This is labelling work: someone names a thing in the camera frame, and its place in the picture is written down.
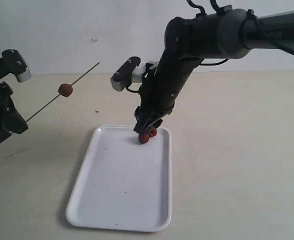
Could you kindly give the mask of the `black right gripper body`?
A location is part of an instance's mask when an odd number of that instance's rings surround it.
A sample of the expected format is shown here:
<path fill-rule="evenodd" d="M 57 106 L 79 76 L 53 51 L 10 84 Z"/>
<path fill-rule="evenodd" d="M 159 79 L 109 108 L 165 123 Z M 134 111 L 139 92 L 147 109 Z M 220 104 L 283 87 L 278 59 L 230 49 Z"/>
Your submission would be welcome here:
<path fill-rule="evenodd" d="M 164 99 L 164 93 L 156 90 L 158 83 L 153 74 L 142 80 L 138 89 L 140 105 L 134 112 L 136 125 L 161 125 L 163 117 L 172 113 L 175 101 L 171 96 Z"/>

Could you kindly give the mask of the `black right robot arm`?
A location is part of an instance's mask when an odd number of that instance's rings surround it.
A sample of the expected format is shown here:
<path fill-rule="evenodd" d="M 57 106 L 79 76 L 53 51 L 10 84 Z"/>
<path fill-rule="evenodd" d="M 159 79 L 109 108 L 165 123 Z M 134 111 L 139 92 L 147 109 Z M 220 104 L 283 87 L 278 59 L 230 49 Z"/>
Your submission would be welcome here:
<path fill-rule="evenodd" d="M 144 135 L 161 125 L 187 79 L 204 60 L 241 59 L 253 49 L 278 49 L 294 55 L 294 11 L 257 17 L 251 9 L 231 9 L 172 19 L 165 29 L 159 62 L 146 66 L 134 131 Z"/>

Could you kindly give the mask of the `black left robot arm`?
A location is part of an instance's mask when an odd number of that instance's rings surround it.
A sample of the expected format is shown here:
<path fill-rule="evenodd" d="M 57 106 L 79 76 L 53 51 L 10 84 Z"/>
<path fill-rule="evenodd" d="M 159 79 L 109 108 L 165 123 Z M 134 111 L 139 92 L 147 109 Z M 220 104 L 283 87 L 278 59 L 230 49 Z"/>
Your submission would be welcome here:
<path fill-rule="evenodd" d="M 0 58 L 0 79 L 9 74 L 9 70 Z M 28 124 L 17 111 L 11 98 L 12 88 L 6 83 L 0 83 L 0 143 L 13 133 L 22 134 L 28 129 Z"/>

